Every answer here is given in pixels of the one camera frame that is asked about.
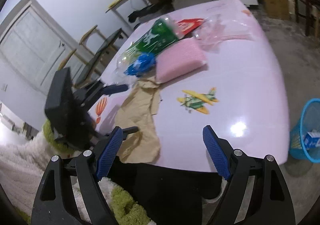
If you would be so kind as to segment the brown paper bag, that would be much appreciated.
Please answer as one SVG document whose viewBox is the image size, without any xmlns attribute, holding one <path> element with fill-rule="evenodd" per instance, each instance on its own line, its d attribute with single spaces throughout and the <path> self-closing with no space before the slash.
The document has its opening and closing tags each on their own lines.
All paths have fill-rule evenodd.
<svg viewBox="0 0 320 225">
<path fill-rule="evenodd" d="M 159 155 L 161 144 L 153 121 L 160 103 L 159 87 L 154 76 L 138 79 L 115 116 L 115 125 L 122 129 L 138 127 L 121 144 L 122 163 L 151 163 Z"/>
</svg>

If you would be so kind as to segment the blue plastic wrapper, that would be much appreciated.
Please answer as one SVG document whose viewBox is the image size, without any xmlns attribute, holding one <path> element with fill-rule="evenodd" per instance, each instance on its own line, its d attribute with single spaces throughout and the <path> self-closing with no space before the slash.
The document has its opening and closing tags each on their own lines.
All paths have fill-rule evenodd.
<svg viewBox="0 0 320 225">
<path fill-rule="evenodd" d="M 142 53 L 125 70 L 126 75 L 141 77 L 151 71 L 156 65 L 153 53 Z"/>
</svg>

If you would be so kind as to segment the green label plastic bottle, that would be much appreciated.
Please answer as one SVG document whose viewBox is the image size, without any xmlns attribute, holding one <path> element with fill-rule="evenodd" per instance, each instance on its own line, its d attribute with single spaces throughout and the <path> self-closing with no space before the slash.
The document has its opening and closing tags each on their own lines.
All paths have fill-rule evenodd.
<svg viewBox="0 0 320 225">
<path fill-rule="evenodd" d="M 152 27 L 135 41 L 117 61 L 117 71 L 124 72 L 127 67 L 142 53 L 153 53 L 155 57 L 170 45 L 178 42 L 184 34 L 170 17 L 167 15 L 157 19 Z"/>
</svg>

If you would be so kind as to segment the pink sponge cloth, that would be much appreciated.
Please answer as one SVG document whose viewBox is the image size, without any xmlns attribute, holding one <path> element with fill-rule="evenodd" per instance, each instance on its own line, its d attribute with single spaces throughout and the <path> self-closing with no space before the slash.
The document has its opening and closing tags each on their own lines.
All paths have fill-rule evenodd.
<svg viewBox="0 0 320 225">
<path fill-rule="evenodd" d="M 194 38 L 178 41 L 156 58 L 156 81 L 166 83 L 201 68 L 207 63 L 204 51 Z"/>
</svg>

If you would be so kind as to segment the clear pink plastic bag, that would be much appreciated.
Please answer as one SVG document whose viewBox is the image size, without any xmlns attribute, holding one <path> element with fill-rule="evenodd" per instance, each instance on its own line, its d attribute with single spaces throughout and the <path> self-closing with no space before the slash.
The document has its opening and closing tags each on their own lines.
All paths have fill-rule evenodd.
<svg viewBox="0 0 320 225">
<path fill-rule="evenodd" d="M 217 51 L 218 46 L 226 41 L 253 41 L 247 24 L 235 19 L 224 19 L 221 14 L 204 19 L 193 36 L 197 44 L 207 52 Z"/>
</svg>

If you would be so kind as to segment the blue mesh trash basket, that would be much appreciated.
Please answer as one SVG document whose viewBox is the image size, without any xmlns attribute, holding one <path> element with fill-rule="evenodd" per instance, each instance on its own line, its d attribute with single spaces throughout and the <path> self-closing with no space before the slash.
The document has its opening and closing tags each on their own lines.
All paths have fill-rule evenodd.
<svg viewBox="0 0 320 225">
<path fill-rule="evenodd" d="M 303 145 L 302 133 L 319 132 L 319 98 L 310 99 L 303 107 L 300 118 L 290 131 L 289 153 L 295 159 L 319 163 L 319 148 L 307 150 Z"/>
</svg>

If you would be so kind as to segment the wooden chair dark seat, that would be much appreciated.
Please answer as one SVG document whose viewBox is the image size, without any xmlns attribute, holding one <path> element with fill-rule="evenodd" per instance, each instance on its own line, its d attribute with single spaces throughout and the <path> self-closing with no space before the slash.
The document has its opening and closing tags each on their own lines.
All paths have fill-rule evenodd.
<svg viewBox="0 0 320 225">
<path fill-rule="evenodd" d="M 94 33 L 97 33 L 104 40 L 95 54 L 93 54 L 92 51 L 86 46 L 87 40 Z M 57 70 L 65 68 L 71 57 L 76 56 L 82 63 L 84 63 L 85 66 L 76 81 L 73 83 L 73 87 L 82 88 L 91 82 L 93 73 L 96 73 L 99 76 L 102 75 L 102 73 L 99 72 L 96 67 L 99 65 L 99 63 L 101 63 L 104 68 L 107 67 L 119 50 L 114 43 L 118 39 L 123 39 L 124 37 L 128 39 L 129 35 L 122 28 L 113 32 L 109 37 L 106 37 L 98 29 L 98 26 L 95 25 L 87 33 L 85 33 L 79 41 L 79 47 L 82 47 L 91 53 L 93 55 L 92 59 L 90 59 L 89 62 L 85 61 L 83 57 L 76 53 L 76 49 L 74 49 L 67 55 L 67 57 L 65 57 L 65 59 L 63 59 Z"/>
</svg>

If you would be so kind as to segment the white door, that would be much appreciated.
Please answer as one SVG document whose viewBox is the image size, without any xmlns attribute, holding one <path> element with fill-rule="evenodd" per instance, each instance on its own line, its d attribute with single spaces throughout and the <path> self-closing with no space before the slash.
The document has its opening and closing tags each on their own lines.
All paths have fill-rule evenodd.
<svg viewBox="0 0 320 225">
<path fill-rule="evenodd" d="M 1 22 L 1 57 L 42 94 L 60 67 L 70 67 L 76 81 L 86 64 L 79 45 L 36 0 L 20 0 Z"/>
</svg>

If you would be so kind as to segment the white blue carton box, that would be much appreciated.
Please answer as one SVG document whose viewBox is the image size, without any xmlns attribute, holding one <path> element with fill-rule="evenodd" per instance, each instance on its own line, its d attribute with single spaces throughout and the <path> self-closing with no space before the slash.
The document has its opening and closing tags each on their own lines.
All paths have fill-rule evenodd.
<svg viewBox="0 0 320 225">
<path fill-rule="evenodd" d="M 307 150 L 319 148 L 320 144 L 320 132 L 312 130 L 302 133 L 303 145 Z"/>
</svg>

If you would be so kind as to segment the red snack bag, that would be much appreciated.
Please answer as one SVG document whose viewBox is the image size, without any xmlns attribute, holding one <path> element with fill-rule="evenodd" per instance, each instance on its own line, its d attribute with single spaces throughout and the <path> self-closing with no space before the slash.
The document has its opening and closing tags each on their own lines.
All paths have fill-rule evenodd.
<svg viewBox="0 0 320 225">
<path fill-rule="evenodd" d="M 203 22 L 204 19 L 201 18 L 183 19 L 177 22 L 176 25 L 179 27 L 179 29 L 182 31 L 184 35 L 187 35 L 193 30 L 195 30 L 197 27 L 201 26 Z"/>
</svg>

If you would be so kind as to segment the cardboard box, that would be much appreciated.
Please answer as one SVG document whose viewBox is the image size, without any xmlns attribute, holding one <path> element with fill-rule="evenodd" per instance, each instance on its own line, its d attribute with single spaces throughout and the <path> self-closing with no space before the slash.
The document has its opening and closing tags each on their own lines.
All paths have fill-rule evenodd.
<svg viewBox="0 0 320 225">
<path fill-rule="evenodd" d="M 263 0 L 269 18 L 290 20 L 289 0 Z"/>
</svg>

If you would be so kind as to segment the dark wooden stool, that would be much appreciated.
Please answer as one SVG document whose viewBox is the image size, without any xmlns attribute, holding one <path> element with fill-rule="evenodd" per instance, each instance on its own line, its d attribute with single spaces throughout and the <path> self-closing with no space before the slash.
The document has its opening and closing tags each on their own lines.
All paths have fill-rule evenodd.
<svg viewBox="0 0 320 225">
<path fill-rule="evenodd" d="M 305 12 L 299 11 L 299 4 L 304 5 Z M 319 35 L 319 0 L 294 0 L 295 21 L 300 18 L 305 21 L 305 35 L 309 36 L 313 28 L 314 37 L 317 40 Z"/>
</svg>

